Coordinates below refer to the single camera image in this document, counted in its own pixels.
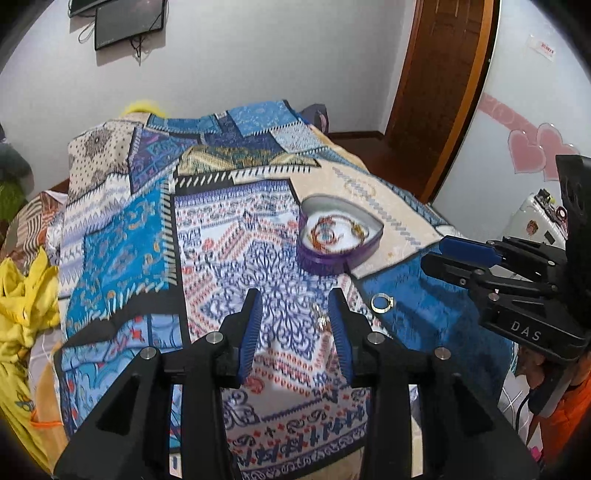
gold ring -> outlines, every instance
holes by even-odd
[[[385,306],[385,308],[380,309],[374,305],[375,299],[385,299],[388,302],[388,304]],[[394,300],[394,297],[391,297],[390,295],[386,295],[385,293],[376,293],[376,295],[371,297],[371,309],[375,313],[386,313],[391,308],[394,308],[395,305],[396,305],[396,300]]]

ring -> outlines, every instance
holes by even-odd
[[[388,304],[385,306],[385,308],[380,309],[374,305],[375,299],[385,299],[388,302]],[[371,297],[371,309],[375,313],[386,313],[391,308],[394,308],[395,305],[396,305],[396,300],[394,300],[394,297],[386,295],[385,293],[376,293],[376,295]]]
[[[320,309],[320,305],[317,303],[312,304],[312,315],[316,318],[316,328],[321,332],[331,332],[330,318],[329,316]]]

brown patterned pillow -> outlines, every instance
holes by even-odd
[[[10,257],[19,270],[28,273],[39,247],[45,245],[47,226],[59,208],[60,202],[47,192],[27,203],[8,227],[0,261]]]

robotic arm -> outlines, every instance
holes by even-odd
[[[442,254],[421,259],[423,271],[468,289],[479,323],[543,354],[544,382],[530,394],[532,413],[549,417],[573,378],[591,339],[591,159],[556,157],[563,205],[568,211],[566,251],[516,238],[486,244],[447,236]],[[497,277],[500,265],[527,280]]]

patterned bedspread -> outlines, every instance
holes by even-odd
[[[132,114],[77,137],[69,154],[60,254],[68,307],[54,357],[68,437],[141,348],[171,351],[217,330],[250,287],[264,301],[254,368],[240,390],[223,393],[244,478],[302,476],[362,446],[369,392],[345,386],[332,336],[316,329],[311,311],[313,303],[326,310],[336,286],[375,329],[407,346],[450,345],[498,397],[509,343],[477,327],[465,292],[416,266],[445,222],[368,174],[287,102],[199,119]],[[295,261],[299,202],[320,192],[385,224],[379,249],[351,275],[318,277]],[[400,305],[382,319],[366,307],[378,291]],[[181,400],[178,387],[171,451]]]

